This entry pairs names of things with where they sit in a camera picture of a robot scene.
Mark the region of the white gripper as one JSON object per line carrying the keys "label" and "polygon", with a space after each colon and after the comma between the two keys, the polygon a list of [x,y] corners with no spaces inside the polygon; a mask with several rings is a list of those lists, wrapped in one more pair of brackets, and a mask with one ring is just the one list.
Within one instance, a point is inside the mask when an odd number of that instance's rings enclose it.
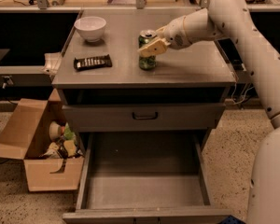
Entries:
{"label": "white gripper", "polygon": [[185,49],[192,45],[189,41],[185,28],[185,16],[170,21],[165,27],[156,30],[158,37],[148,44],[138,49],[140,57],[157,56],[166,52],[168,47],[171,49]]}

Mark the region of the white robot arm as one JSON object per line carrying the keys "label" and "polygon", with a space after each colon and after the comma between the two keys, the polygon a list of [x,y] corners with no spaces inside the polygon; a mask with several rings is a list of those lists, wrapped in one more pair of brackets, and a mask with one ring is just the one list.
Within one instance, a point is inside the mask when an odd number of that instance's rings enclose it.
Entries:
{"label": "white robot arm", "polygon": [[273,126],[254,160],[246,224],[280,224],[280,54],[252,21],[246,1],[211,0],[158,29],[138,52],[149,57],[223,37],[236,47]]}

